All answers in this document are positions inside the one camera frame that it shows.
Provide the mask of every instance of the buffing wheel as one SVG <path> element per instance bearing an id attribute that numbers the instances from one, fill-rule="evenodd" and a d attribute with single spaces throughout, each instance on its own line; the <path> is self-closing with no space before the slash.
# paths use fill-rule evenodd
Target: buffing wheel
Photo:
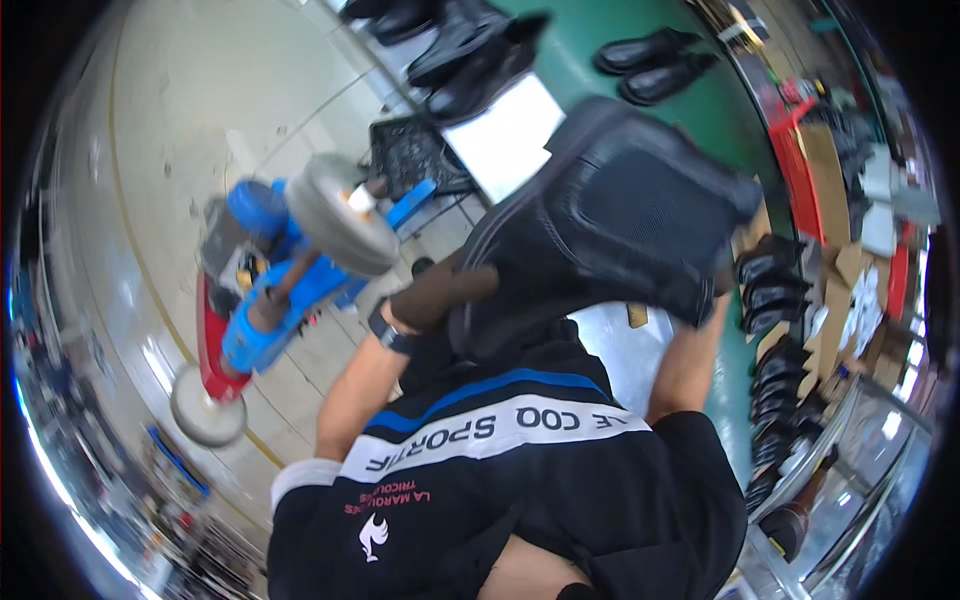
<path id="1" fill-rule="evenodd" d="M 347 203 L 360 180 L 359 169 L 346 158 L 319 154 L 287 182 L 283 195 L 314 248 L 338 267 L 381 276 L 398 261 L 400 242 L 379 213 L 360 214 Z"/>
<path id="2" fill-rule="evenodd" d="M 170 410 L 183 435 L 209 448 L 230 444 L 247 428 L 247 404 L 243 398 L 226 404 L 211 398 L 197 365 L 186 367 L 177 375 L 170 394 Z"/>

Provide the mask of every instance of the yellow floor line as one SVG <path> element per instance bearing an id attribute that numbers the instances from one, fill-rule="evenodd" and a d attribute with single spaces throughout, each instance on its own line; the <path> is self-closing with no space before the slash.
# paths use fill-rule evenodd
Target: yellow floor line
<path id="1" fill-rule="evenodd" d="M 123 221 L 124 230 L 127 232 L 127 239 L 130 242 L 133 259 L 136 260 L 136 266 L 140 270 L 143 283 L 146 285 L 147 291 L 150 292 L 150 297 L 153 299 L 154 304 L 156 305 L 156 310 L 160 313 L 160 318 L 163 320 L 163 324 L 166 325 L 167 329 L 170 331 L 170 336 L 173 338 L 174 344 L 177 345 L 180 353 L 183 354 L 183 358 L 189 363 L 196 363 L 197 360 L 194 358 L 193 353 L 190 352 L 190 348 L 183 341 L 182 336 L 180 336 L 180 333 L 174 326 L 174 322 L 170 318 L 170 313 L 167 312 L 163 305 L 163 301 L 160 299 L 160 293 L 154 284 L 154 280 L 150 277 L 150 272 L 147 271 L 146 261 L 143 259 L 143 254 L 140 252 L 140 247 L 136 243 L 136 238 L 133 237 L 133 227 L 130 224 L 130 214 L 127 211 L 127 200 L 123 193 L 123 185 L 120 182 L 120 161 L 117 157 L 116 130 L 113 127 L 113 106 L 116 89 L 117 63 L 120 61 L 120 40 L 123 39 L 123 30 L 126 24 L 127 17 L 124 15 L 120 22 L 120 32 L 117 34 L 116 52 L 113 54 L 113 69 L 110 72 L 110 91 L 108 96 L 107 114 L 107 129 L 109 130 L 110 146 L 112 150 L 110 157 L 113 166 L 113 185 L 117 190 L 117 203 L 119 204 L 120 219 Z M 257 437 L 257 435 L 250 430 L 249 427 L 246 431 L 244 431 L 244 434 L 247 436 L 247 439 L 253 443 L 256 449 L 258 449 L 263 453 L 264 456 L 267 457 L 267 460 L 276 465 L 278 468 L 285 467 L 283 461 L 281 461 L 279 457 L 276 456 L 276 454 L 274 454 L 274 452 L 263 443 L 263 440 Z M 263 527 L 258 525 L 256 521 L 251 519 L 249 516 L 244 514 L 239 508 L 236 507 L 236 505 L 227 500 L 223 494 L 220 493 L 220 496 L 224 499 L 228 506 L 230 506 L 230 508 L 266 533 L 266 530 L 264 530 Z"/>

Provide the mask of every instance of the green workbench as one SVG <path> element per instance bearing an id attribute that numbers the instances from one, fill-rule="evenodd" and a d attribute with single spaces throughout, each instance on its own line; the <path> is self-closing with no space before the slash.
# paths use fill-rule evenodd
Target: green workbench
<path id="1" fill-rule="evenodd" d="M 496 0 L 508 12 L 540 11 L 542 0 Z M 591 57 L 603 44 L 640 37 L 660 27 L 697 32 L 703 42 L 692 50 L 722 51 L 684 0 L 554 0 L 553 21 L 540 40 L 535 70 L 561 108 L 569 110 L 588 95 L 616 97 L 616 78 L 597 72 Z M 639 108 L 679 126 L 708 154 L 746 173 L 757 174 L 777 232 L 791 234 L 780 169 L 751 92 L 733 65 L 723 60 L 680 94 L 652 108 Z M 747 344 L 738 328 L 735 298 L 714 366 L 707 415 L 713 420 L 741 486 L 750 479 L 750 369 L 756 341 Z"/>

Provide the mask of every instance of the black crate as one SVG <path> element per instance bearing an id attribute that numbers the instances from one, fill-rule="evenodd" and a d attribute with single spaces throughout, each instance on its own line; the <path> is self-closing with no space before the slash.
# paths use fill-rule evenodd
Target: black crate
<path id="1" fill-rule="evenodd" d="M 466 194 L 476 183 L 436 129 L 420 117 L 402 117 L 370 125 L 371 179 L 386 176 L 392 199 L 403 198 L 426 178 L 437 194 Z"/>

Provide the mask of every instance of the wristwatch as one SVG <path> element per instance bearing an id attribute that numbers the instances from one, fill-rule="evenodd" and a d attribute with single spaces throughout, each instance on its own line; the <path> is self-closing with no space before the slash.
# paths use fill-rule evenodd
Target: wristwatch
<path id="1" fill-rule="evenodd" d="M 383 303 L 389 299 L 390 298 L 386 296 L 380 299 L 370 313 L 367 324 L 370 326 L 370 332 L 380 340 L 380 344 L 383 344 L 384 348 L 389 348 L 399 354 L 410 356 L 417 345 L 417 336 L 400 333 L 396 330 L 396 327 L 387 323 L 383 318 L 381 309 L 383 308 Z"/>

